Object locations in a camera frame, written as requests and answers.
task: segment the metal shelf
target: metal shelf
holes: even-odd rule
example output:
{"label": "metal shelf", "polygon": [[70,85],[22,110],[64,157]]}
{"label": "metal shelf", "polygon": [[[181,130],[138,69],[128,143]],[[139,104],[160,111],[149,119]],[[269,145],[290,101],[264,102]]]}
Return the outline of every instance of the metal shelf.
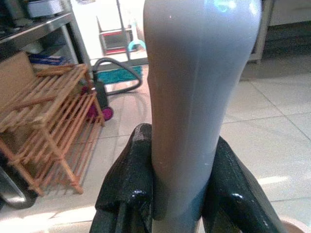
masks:
{"label": "metal shelf", "polygon": [[45,22],[35,24],[30,28],[0,40],[0,61],[14,55],[26,45],[70,23],[73,19],[73,13],[66,13],[47,19]]}

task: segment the vacuum cleaner wheel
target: vacuum cleaner wheel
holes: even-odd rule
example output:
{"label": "vacuum cleaner wheel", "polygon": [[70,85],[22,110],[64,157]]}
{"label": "vacuum cleaner wheel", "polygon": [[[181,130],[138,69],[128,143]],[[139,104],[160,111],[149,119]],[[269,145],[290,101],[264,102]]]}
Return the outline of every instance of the vacuum cleaner wheel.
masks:
{"label": "vacuum cleaner wheel", "polygon": [[102,112],[105,120],[110,120],[113,116],[113,109],[110,107],[105,107]]}

